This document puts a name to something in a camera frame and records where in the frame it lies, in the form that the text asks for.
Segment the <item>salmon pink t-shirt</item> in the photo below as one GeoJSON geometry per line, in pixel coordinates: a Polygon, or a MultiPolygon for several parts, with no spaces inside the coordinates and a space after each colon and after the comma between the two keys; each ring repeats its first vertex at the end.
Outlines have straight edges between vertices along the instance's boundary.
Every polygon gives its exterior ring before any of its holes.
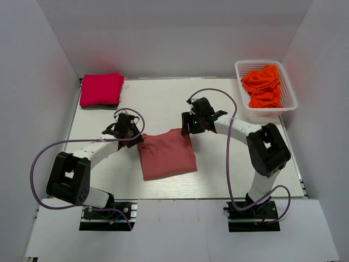
{"type": "Polygon", "coordinates": [[[171,129],[160,135],[143,135],[137,144],[145,181],[196,172],[196,157],[189,136],[181,129],[171,129]]]}

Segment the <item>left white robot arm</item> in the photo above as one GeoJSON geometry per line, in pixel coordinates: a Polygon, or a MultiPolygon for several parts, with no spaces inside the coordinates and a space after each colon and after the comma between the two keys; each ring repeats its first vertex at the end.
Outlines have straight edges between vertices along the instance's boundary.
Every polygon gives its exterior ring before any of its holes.
{"type": "Polygon", "coordinates": [[[140,118],[122,112],[109,125],[102,138],[74,153],[61,152],[56,156],[46,193],[75,206],[91,206],[104,218],[115,212],[114,196],[91,187],[91,171],[108,156],[120,149],[131,148],[143,141],[136,126],[140,118]]]}

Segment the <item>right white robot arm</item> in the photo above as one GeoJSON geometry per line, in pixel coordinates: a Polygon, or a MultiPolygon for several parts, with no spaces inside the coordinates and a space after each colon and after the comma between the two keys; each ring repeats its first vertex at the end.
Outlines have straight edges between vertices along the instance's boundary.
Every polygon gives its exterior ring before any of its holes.
{"type": "Polygon", "coordinates": [[[226,111],[214,111],[207,98],[188,99],[187,103],[191,108],[182,113],[183,136],[210,131],[247,146],[255,170],[254,179],[246,194],[245,206],[238,207],[235,202],[232,206],[238,212],[247,211],[254,218],[260,217],[272,193],[278,189],[274,184],[278,174],[291,159],[278,128],[273,123],[259,126],[229,116],[226,111]]]}

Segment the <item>folded magenta t-shirt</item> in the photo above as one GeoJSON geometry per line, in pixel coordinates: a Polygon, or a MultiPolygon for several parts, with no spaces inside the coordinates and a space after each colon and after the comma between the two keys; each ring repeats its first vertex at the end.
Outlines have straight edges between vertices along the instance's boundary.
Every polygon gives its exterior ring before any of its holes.
{"type": "Polygon", "coordinates": [[[81,82],[80,107],[117,106],[123,83],[124,76],[119,73],[86,74],[81,82]]]}

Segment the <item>orange crumpled t-shirt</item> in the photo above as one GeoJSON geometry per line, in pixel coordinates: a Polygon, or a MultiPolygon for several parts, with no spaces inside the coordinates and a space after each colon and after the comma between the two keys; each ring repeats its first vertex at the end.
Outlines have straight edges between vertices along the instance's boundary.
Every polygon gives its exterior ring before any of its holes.
{"type": "Polygon", "coordinates": [[[278,67],[266,65],[252,70],[241,79],[242,86],[250,96],[250,108],[282,108],[278,67]]]}

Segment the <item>white plastic mesh basket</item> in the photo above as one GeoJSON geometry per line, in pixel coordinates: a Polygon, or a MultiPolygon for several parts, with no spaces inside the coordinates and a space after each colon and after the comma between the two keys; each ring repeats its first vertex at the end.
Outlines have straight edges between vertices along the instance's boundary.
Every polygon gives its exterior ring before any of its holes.
{"type": "Polygon", "coordinates": [[[297,101],[292,90],[292,86],[288,80],[288,77],[283,69],[281,63],[277,61],[268,60],[245,60],[238,61],[235,63],[236,76],[240,88],[240,93],[242,96],[243,105],[245,107],[245,112],[248,117],[270,117],[281,115],[287,111],[292,111],[297,108],[297,101]],[[261,70],[266,65],[275,65],[278,67],[279,79],[280,79],[280,89],[281,89],[281,101],[280,104],[282,108],[250,108],[250,96],[244,89],[241,83],[241,79],[252,70],[261,70]]]}

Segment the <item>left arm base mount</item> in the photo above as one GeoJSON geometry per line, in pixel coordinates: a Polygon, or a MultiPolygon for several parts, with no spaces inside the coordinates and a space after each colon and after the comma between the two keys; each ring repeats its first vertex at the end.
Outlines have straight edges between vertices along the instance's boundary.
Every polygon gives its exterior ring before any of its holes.
{"type": "Polygon", "coordinates": [[[137,200],[115,200],[110,211],[84,207],[79,231],[130,232],[136,222],[137,200]]]}

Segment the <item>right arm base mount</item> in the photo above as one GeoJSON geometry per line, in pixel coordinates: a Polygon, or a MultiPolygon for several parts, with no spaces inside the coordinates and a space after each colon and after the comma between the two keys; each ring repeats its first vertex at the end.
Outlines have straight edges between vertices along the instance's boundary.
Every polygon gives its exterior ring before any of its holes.
{"type": "Polygon", "coordinates": [[[227,214],[228,230],[230,233],[256,233],[278,232],[278,211],[274,201],[263,205],[261,208],[254,206],[245,211],[236,210],[231,202],[227,202],[223,211],[227,214]]]}

